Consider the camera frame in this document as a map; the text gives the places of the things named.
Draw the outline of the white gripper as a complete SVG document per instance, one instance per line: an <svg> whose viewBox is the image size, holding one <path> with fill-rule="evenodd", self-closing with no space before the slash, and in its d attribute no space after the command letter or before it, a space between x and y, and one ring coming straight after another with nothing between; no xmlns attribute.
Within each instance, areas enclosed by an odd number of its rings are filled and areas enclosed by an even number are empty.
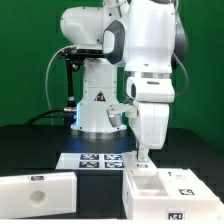
<svg viewBox="0 0 224 224"><path fill-rule="evenodd" d="M134 101L137 117L129 119L135 135L137 159L147 162L150 149L161 149L165 142L169 105Z"/></svg>

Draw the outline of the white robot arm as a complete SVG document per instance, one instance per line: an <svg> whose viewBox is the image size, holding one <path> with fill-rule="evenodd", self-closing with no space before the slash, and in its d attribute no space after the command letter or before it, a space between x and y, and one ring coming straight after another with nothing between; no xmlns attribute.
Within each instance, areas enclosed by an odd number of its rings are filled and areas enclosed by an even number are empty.
<svg viewBox="0 0 224 224"><path fill-rule="evenodd" d="M103 0L103 6L67 9L63 35L73 66L84 66L84 90L74 130L112 135L128 118L139 161L164 145L171 74L183 61L187 36L178 0Z"/></svg>

